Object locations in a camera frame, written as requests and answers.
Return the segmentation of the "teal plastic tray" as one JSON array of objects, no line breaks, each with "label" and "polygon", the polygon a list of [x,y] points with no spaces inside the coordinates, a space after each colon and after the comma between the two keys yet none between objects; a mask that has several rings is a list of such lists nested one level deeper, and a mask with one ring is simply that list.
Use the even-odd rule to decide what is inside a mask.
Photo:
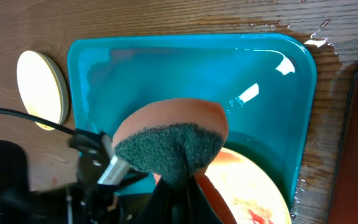
[{"label": "teal plastic tray", "polygon": [[317,81],[304,45],[282,34],[110,37],[75,41],[67,58],[75,126],[114,134],[134,111],[169,98],[220,103],[226,146],[295,194]]}]

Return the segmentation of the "orange sponge with green scourer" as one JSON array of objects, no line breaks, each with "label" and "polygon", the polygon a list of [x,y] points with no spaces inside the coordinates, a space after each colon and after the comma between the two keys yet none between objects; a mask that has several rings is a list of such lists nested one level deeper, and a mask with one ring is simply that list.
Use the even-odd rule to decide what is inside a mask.
[{"label": "orange sponge with green scourer", "polygon": [[[126,118],[112,138],[112,149],[133,169],[165,179],[179,196],[187,181],[216,158],[228,133],[219,103],[173,98],[150,103]],[[179,223],[178,203],[174,220]]]}]

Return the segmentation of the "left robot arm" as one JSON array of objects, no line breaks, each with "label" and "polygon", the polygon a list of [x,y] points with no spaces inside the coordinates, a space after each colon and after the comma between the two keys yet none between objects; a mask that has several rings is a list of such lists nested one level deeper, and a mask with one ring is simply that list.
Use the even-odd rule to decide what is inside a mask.
[{"label": "left robot arm", "polygon": [[68,145],[81,153],[75,182],[31,191],[27,155],[0,140],[0,223],[130,223],[148,195],[119,191],[146,178],[114,157],[107,134],[76,130]]}]

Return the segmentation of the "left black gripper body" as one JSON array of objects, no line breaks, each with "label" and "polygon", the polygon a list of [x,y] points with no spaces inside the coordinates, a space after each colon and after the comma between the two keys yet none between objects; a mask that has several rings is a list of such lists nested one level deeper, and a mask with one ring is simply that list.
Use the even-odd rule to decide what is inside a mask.
[{"label": "left black gripper body", "polygon": [[81,214],[87,223],[107,223],[118,216],[119,196],[116,194],[147,174],[134,170],[112,149],[112,137],[74,130],[68,146],[80,152],[78,184],[83,191]]}]

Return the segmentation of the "yellow plate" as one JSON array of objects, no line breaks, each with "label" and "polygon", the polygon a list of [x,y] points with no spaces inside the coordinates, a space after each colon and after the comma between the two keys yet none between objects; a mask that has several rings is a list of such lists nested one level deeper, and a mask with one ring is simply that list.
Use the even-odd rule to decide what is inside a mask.
[{"label": "yellow plate", "polygon": [[250,159],[223,148],[197,182],[224,224],[291,224],[283,196]]},{"label": "yellow plate", "polygon": [[65,78],[48,56],[27,50],[17,61],[17,85],[31,115],[63,124],[68,116],[69,96]]}]

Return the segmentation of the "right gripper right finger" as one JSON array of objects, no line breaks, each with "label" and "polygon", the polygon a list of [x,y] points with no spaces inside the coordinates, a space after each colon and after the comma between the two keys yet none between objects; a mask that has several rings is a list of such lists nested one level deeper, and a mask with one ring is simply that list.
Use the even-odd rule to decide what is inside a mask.
[{"label": "right gripper right finger", "polygon": [[179,224],[222,224],[196,179],[191,177],[178,196]]}]

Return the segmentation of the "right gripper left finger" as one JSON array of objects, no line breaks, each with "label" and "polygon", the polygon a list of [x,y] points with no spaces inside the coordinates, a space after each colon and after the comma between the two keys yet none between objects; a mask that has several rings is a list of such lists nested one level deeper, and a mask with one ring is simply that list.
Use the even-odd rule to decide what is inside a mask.
[{"label": "right gripper left finger", "polygon": [[133,224],[174,224],[174,207],[177,203],[177,192],[161,177]]}]

